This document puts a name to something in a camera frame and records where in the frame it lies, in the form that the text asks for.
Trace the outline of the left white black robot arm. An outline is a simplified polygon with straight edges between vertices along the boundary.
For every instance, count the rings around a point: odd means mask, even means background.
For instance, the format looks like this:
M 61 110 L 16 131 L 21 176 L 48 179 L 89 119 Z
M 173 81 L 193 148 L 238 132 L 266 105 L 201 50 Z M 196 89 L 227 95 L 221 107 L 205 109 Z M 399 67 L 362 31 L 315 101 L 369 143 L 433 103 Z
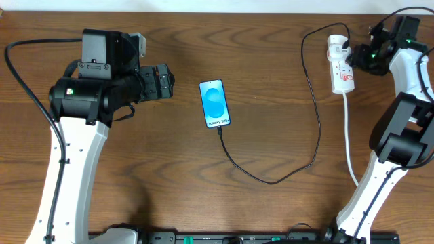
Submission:
M 89 243 L 94 178 L 115 111 L 173 94 L 166 64 L 140 65 L 140 33 L 86 29 L 81 41 L 81 58 L 49 92 L 50 161 L 29 243 Z

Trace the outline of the blue screen Galaxy smartphone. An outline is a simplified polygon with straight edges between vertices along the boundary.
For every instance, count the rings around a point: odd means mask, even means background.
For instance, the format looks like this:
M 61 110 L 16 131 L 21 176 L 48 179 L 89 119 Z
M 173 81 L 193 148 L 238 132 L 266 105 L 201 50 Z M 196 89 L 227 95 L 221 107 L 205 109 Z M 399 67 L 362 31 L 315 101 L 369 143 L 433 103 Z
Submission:
M 221 79 L 199 84 L 206 127 L 211 129 L 231 124 L 226 94 Z

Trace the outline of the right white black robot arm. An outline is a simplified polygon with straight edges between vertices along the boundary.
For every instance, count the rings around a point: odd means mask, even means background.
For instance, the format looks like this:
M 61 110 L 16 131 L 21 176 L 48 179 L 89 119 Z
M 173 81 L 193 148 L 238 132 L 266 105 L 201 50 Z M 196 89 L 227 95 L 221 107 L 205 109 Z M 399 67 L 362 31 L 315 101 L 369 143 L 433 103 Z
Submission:
M 369 44 L 349 47 L 349 39 L 328 38 L 327 58 L 353 90 L 352 68 L 373 75 L 391 73 L 396 97 L 370 135 L 370 161 L 353 196 L 322 237 L 328 243 L 375 243 L 373 221 L 392 189 L 409 170 L 433 160 L 433 90 L 427 72 L 430 49 L 416 39 L 420 19 L 397 17 L 387 30 L 379 22 L 369 30 Z

